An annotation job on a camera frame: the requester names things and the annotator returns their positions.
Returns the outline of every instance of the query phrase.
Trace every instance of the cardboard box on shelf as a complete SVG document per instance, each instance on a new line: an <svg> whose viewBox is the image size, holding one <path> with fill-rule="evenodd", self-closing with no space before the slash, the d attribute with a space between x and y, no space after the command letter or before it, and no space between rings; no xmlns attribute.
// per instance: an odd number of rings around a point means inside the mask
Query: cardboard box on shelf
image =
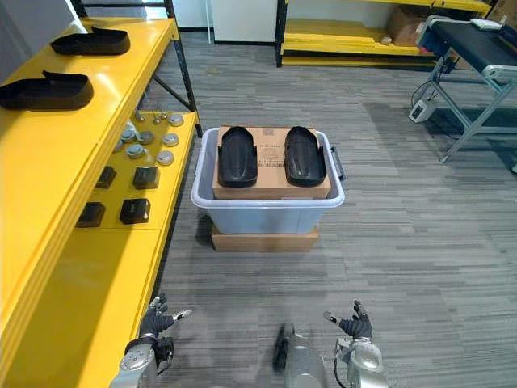
<svg viewBox="0 0 517 388"><path fill-rule="evenodd" d="M388 33L396 46L415 46L418 34L429 15L410 6L398 6L388 22Z"/></svg>
<svg viewBox="0 0 517 388"><path fill-rule="evenodd" d="M317 238L317 227L306 234L222 234L212 229L213 246L221 252L308 252Z"/></svg>
<svg viewBox="0 0 517 388"><path fill-rule="evenodd" d="M517 29L517 0L499 0L488 14L488 20L501 23Z"/></svg>
<svg viewBox="0 0 517 388"><path fill-rule="evenodd" d="M229 126L221 126L217 144L220 146L223 134ZM257 183L248 188L225 188L218 182L218 162L212 181L214 197L218 200L281 200L288 198L324 199L330 191L330 180L313 188L302 188L290 184L285 177L284 143L290 128L246 127L253 135L257 146L258 175Z"/></svg>

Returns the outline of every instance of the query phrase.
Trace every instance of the robotic arm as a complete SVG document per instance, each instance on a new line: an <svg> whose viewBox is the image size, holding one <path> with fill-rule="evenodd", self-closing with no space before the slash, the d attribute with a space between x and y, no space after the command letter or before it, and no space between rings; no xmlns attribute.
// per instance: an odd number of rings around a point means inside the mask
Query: robotic arm
<svg viewBox="0 0 517 388"><path fill-rule="evenodd" d="M192 310L179 311L174 315L163 315L167 311L165 294L154 298L140 324L139 336L126 346L124 358L119 364L119 373L111 381L110 388L151 387L159 374L158 367L166 361L165 370L174 355L171 337L158 335L174 322L185 319Z"/></svg>
<svg viewBox="0 0 517 388"><path fill-rule="evenodd" d="M337 360L348 365L347 379L351 388L388 388L384 377L384 366L380 349L372 342L372 324L359 301L354 301L356 315L352 319L343 319L326 311L323 317L338 325L351 339L338 338L334 375L341 387L336 372Z"/></svg>

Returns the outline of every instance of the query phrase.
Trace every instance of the metal knob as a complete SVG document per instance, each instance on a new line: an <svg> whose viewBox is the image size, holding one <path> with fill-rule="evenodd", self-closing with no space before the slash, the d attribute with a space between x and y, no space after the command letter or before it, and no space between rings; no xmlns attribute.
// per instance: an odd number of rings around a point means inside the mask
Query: metal knob
<svg viewBox="0 0 517 388"><path fill-rule="evenodd" d="M122 131L122 136L120 137L120 140L122 140L124 143L131 143L132 141L135 141L137 138L137 135L135 134L135 131L132 129L125 129Z"/></svg>
<svg viewBox="0 0 517 388"><path fill-rule="evenodd" d="M169 166L174 161L174 154L170 151L160 151L156 155L156 161L162 166Z"/></svg>
<svg viewBox="0 0 517 388"><path fill-rule="evenodd" d="M138 133L137 140L140 144L151 144L154 140L154 135L151 131L142 131Z"/></svg>
<svg viewBox="0 0 517 388"><path fill-rule="evenodd" d="M168 133L165 135L162 139L163 144L165 144L167 147L174 147L177 146L179 143L178 135L175 133Z"/></svg>
<svg viewBox="0 0 517 388"><path fill-rule="evenodd" d="M173 127L179 127L183 124L183 116L182 115L172 115L167 119L167 122Z"/></svg>
<svg viewBox="0 0 517 388"><path fill-rule="evenodd" d="M133 145L130 145L128 148L126 148L126 154L131 159L139 158L144 153L145 153L144 147L142 147L140 144L133 144Z"/></svg>

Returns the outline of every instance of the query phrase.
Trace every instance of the clear plastic bin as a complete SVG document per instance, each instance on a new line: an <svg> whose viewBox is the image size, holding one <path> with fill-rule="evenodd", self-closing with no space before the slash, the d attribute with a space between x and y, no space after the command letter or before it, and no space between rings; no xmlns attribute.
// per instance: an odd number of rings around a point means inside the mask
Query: clear plastic bin
<svg viewBox="0 0 517 388"><path fill-rule="evenodd" d="M329 140L317 132L323 146L330 191L324 200L217 200L213 196L212 180L217 153L218 128L203 135L200 156L195 168L191 200L205 209L224 234L301 234L308 233L328 210L345 201L345 193L332 157Z"/></svg>

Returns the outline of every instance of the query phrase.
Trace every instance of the yellow shelf board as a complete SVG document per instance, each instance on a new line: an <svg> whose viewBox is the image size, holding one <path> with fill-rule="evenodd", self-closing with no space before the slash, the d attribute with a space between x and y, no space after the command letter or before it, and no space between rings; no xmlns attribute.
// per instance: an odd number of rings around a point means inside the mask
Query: yellow shelf board
<svg viewBox="0 0 517 388"><path fill-rule="evenodd" d="M490 11L488 4L477 0L434 0L431 6L435 8L479 12L483 16Z"/></svg>
<svg viewBox="0 0 517 388"><path fill-rule="evenodd" d="M11 362L74 223L170 42L175 21L94 18L83 24L127 31L130 50L115 57L62 56L46 45L6 81L41 78L42 70L85 74L94 97L76 111L0 108L1 370ZM74 31L70 27L63 35Z"/></svg>
<svg viewBox="0 0 517 388"><path fill-rule="evenodd" d="M408 6L432 6L453 10L473 11L486 14L490 6L478 0L352 0L359 2L387 2L390 4L406 4Z"/></svg>
<svg viewBox="0 0 517 388"><path fill-rule="evenodd" d="M283 65L298 66L379 66L379 67L433 67L434 61L410 61L386 57L283 57Z"/></svg>
<svg viewBox="0 0 517 388"><path fill-rule="evenodd" d="M103 223L72 232L7 373L6 386L108 386L127 342L136 337L197 123L196 113L184 114L185 123L176 128L155 126L151 114L144 116L145 122L136 125L154 133L153 144L145 147L148 153L171 150L174 163L162 167L145 156L130 160L123 150L110 157L107 165L117 171L115 180L109 189L96 188L90 198L106 206ZM162 145L164 133L177 133L179 144ZM137 195L132 188L135 167L151 164L160 170L158 188ZM122 226L120 205L134 197L151 202L149 223Z"/></svg>
<svg viewBox="0 0 517 388"><path fill-rule="evenodd" d="M388 36L388 33L382 28L365 27L359 22L288 19L284 51L432 56L421 52L416 45L381 44L383 36Z"/></svg>

